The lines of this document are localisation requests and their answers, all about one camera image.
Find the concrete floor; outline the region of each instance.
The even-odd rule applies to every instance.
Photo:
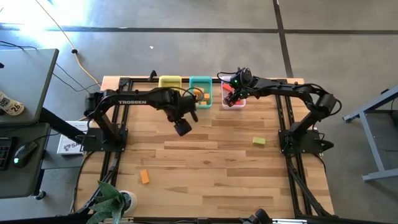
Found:
[[[6,2],[0,22],[53,25],[27,2]],[[41,1],[62,25],[96,27],[277,27],[272,0]],[[398,29],[398,1],[279,0],[286,29]],[[82,63],[98,80],[104,75],[214,75],[250,67],[260,77],[286,77],[278,34],[94,33],[69,32]],[[60,49],[58,64],[83,86],[93,82],[78,67],[61,32],[0,31],[1,40]],[[376,171],[359,121],[341,117],[398,84],[396,35],[286,35],[294,77],[317,83],[343,103],[341,112],[318,126],[335,147],[325,153],[335,213],[345,218],[396,223],[398,178],[363,183]],[[56,68],[55,73],[78,88]],[[85,93],[53,78],[45,107],[61,118],[82,117]],[[0,200],[0,220],[65,215],[77,169],[48,170],[42,188],[48,197]]]

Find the teal container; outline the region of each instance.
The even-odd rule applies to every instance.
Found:
[[[202,101],[206,101],[207,105],[201,105],[199,101],[197,108],[198,109],[210,109],[210,107],[213,104],[213,81],[211,77],[190,77],[189,78],[189,88],[192,87],[198,87],[202,88],[205,90],[204,93],[209,93],[210,94],[210,99],[205,100],[203,99]]]

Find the box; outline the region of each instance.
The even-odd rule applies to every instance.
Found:
[[[159,78],[159,87],[179,87],[181,88],[182,79],[181,76],[178,75],[162,75]],[[183,94],[183,91],[179,88],[176,90],[180,91],[180,94]]]
[[[231,79],[231,77],[230,77],[230,76],[223,76],[223,77],[221,77],[221,79],[222,79],[222,80],[225,80],[225,81],[227,81],[227,82],[229,82],[230,79]],[[228,93],[229,93],[228,90],[225,90],[225,89],[223,88],[224,83],[226,83],[226,82],[221,81],[221,97],[222,97],[222,99],[221,99],[221,105],[223,106],[223,108],[226,109],[226,110],[238,110],[238,109],[243,108],[243,107],[246,105],[246,99],[242,99],[242,100],[241,100],[241,104],[239,104],[239,105],[233,105],[232,107],[229,107],[228,105],[226,105],[226,104],[224,103],[224,97],[226,97],[226,96],[228,95]]]
[[[204,94],[208,93],[210,95],[209,99],[205,99],[203,96],[203,99],[201,101],[205,101],[206,105],[202,105],[201,101],[199,101],[199,104],[197,105],[198,109],[210,109],[210,107],[213,104],[213,80],[211,77],[190,77],[189,78],[189,88],[202,88],[204,89]]]

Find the white cable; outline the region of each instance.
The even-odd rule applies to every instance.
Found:
[[[76,50],[75,47],[73,46],[72,42],[70,41],[69,37],[67,36],[67,34],[62,30],[62,28],[58,25],[58,23],[55,21],[55,19],[44,9],[44,7],[38,2],[38,0],[35,0],[37,2],[37,4],[39,4],[39,6],[44,10],[45,13],[47,13],[47,15],[54,21],[54,23],[58,26],[58,28],[62,31],[62,33],[64,34],[64,36],[68,39],[68,42],[70,44],[70,46],[72,47],[72,51]],[[77,57],[77,53],[73,53],[75,54],[75,58],[77,61],[77,64],[79,64],[80,68],[90,77],[94,80],[94,82],[101,87],[101,85],[98,83],[97,79],[95,79],[89,72],[87,72],[87,70],[85,70],[85,68],[81,65],[79,58]]]

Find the wooden tabletop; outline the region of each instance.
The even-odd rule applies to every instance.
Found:
[[[119,78],[104,77],[101,89],[116,90]],[[301,78],[287,80],[303,83]],[[154,87],[157,83],[136,83],[133,89]],[[296,121],[308,113],[299,99],[292,98],[292,106]],[[267,96],[248,98],[242,110],[224,110],[220,84],[213,84],[213,106],[197,111],[197,123],[185,115],[192,131],[180,137],[163,111],[131,106],[127,147],[116,188],[135,193],[138,206],[125,217],[236,218],[248,217],[258,208],[272,218],[294,217],[285,158],[277,137],[276,108],[275,96]],[[112,113],[111,108],[107,115],[111,118]],[[266,145],[254,146],[253,137],[266,138]],[[87,160],[79,180],[77,208],[97,188],[103,157],[104,153],[96,152]],[[333,213],[322,163],[313,155],[302,157],[309,189],[325,210]],[[150,182],[146,185],[141,183],[142,169],[148,170]],[[304,211],[300,191],[298,195]]]

